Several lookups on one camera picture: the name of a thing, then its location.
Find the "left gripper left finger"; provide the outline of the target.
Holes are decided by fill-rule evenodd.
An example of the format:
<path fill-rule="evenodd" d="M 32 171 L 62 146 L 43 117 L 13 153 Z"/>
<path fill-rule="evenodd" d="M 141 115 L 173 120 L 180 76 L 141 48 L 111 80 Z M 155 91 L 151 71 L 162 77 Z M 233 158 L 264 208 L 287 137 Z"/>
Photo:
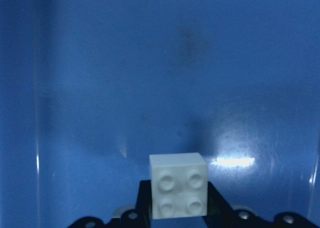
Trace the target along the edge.
<path fill-rule="evenodd" d="M 135 205 L 117 208 L 107 223 L 93 216 L 74 221 L 69 227 L 151 227 L 152 188 L 150 180 L 139 182 Z"/>

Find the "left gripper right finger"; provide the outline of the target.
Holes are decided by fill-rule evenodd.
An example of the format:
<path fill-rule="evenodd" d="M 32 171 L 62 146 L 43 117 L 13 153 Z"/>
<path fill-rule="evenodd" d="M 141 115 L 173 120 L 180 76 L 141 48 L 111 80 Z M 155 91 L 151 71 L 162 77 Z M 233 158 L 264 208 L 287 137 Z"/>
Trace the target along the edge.
<path fill-rule="evenodd" d="M 247 208 L 232 208 L 211 182 L 207 185 L 207 227 L 297 227 L 317 228 L 307 218 L 294 212 L 281 212 L 272 221 L 262 219 Z"/>

